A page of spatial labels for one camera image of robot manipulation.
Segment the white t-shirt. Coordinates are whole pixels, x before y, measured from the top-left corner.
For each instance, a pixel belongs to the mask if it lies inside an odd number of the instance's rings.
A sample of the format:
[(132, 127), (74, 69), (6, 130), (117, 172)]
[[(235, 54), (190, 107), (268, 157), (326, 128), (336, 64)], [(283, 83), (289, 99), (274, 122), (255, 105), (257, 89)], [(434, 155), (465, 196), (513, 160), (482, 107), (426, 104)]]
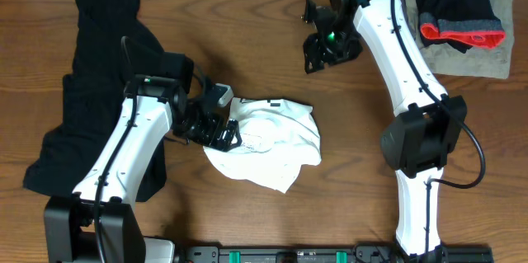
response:
[(284, 194), (302, 166), (322, 161), (321, 136), (312, 111), (312, 106), (286, 99), (234, 97), (229, 117), (238, 122), (242, 144), (228, 152), (205, 148), (205, 155), (228, 178)]

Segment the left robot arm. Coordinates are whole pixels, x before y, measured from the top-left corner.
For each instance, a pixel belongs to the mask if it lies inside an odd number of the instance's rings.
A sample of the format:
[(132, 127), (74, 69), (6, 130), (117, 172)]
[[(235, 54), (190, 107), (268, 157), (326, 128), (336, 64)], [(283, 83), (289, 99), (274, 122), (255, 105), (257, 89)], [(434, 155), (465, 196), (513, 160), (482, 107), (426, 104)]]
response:
[(174, 242), (146, 237), (134, 215), (140, 183), (168, 132), (220, 152), (241, 142), (238, 122), (216, 109), (233, 99), (183, 54), (164, 56), (157, 75), (127, 82), (119, 121), (91, 170), (44, 211), (51, 262), (182, 262)]

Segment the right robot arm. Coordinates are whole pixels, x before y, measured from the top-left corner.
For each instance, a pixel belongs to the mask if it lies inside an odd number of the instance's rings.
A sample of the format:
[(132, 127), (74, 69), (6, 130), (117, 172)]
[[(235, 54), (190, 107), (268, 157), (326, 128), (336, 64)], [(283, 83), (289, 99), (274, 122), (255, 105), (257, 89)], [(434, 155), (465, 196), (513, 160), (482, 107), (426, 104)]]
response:
[(401, 0), (305, 0), (316, 31), (303, 44), (304, 70), (315, 73), (356, 59), (368, 46), (389, 91), (394, 120), (380, 137), (398, 184), (398, 260), (445, 262), (437, 230), (438, 191), (447, 157), (464, 130), (467, 106), (449, 97), (426, 66), (404, 19)]

